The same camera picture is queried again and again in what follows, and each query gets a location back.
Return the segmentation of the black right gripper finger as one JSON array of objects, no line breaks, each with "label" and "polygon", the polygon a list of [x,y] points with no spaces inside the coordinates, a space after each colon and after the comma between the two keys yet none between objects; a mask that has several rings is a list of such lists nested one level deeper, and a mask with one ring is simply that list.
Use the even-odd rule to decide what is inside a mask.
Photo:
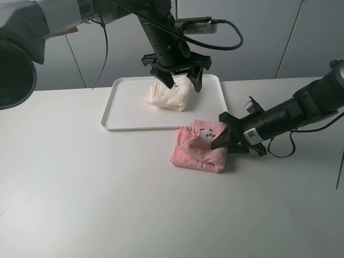
[{"label": "black right gripper finger", "polygon": [[248,154],[249,148],[247,148],[243,143],[230,143],[228,146],[228,154]]},{"label": "black right gripper finger", "polygon": [[230,148],[233,146],[233,141],[231,140],[231,128],[226,127],[221,134],[211,142],[212,149],[218,148]]}]

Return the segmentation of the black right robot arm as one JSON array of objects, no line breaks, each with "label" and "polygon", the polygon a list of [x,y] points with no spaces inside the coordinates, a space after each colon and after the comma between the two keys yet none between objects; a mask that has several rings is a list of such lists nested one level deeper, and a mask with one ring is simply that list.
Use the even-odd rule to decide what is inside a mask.
[{"label": "black right robot arm", "polygon": [[229,153],[248,154],[251,150],[264,156],[271,152],[263,142],[288,132],[305,133],[304,126],[332,116],[343,117],[343,60],[333,60],[331,71],[295,92],[289,100],[265,111],[253,98],[245,105],[248,115],[238,119],[228,112],[219,115],[225,129],[212,143],[212,149],[227,148]]}]

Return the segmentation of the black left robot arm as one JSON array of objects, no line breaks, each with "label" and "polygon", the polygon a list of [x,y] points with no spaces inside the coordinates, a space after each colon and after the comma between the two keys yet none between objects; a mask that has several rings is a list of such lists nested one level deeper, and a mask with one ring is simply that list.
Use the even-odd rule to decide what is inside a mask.
[{"label": "black left robot arm", "polygon": [[1,4],[1,109],[25,102],[37,82],[35,64],[45,60],[45,42],[96,19],[102,26],[134,14],[154,50],[142,63],[164,85],[186,74],[196,91],[211,59],[194,53],[175,25],[170,1],[14,1]]}]

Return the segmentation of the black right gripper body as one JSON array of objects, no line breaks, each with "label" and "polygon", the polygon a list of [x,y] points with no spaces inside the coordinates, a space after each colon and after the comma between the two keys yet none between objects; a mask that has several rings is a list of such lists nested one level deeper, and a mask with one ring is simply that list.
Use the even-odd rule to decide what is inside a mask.
[{"label": "black right gripper body", "polygon": [[268,116],[274,112],[274,108],[264,112],[249,114],[243,118],[237,118],[228,112],[219,115],[219,121],[231,128],[231,140],[233,143],[243,143],[250,151],[255,151],[259,156],[267,154],[267,149],[262,144],[270,139],[271,133],[264,128],[267,125]]}]

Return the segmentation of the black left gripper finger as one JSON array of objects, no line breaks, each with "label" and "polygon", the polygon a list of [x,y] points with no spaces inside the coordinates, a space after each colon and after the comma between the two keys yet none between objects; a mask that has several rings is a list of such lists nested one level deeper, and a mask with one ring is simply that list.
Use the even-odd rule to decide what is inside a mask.
[{"label": "black left gripper finger", "polygon": [[159,79],[168,89],[171,89],[175,85],[170,72],[166,72],[158,68],[152,68],[152,75]]},{"label": "black left gripper finger", "polygon": [[192,83],[196,92],[200,92],[203,86],[202,78],[203,78],[203,68],[195,67],[191,68],[191,70],[187,74],[187,78]]}]

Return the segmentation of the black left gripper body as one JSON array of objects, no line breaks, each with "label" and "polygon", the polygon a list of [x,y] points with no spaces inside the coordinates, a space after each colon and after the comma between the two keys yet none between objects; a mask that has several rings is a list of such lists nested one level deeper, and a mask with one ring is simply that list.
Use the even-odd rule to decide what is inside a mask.
[{"label": "black left gripper body", "polygon": [[143,56],[141,62],[144,66],[150,65],[152,68],[170,72],[173,75],[211,67],[211,58],[192,52],[185,40],[179,39],[147,21],[142,21],[141,26],[154,51],[153,54]]}]

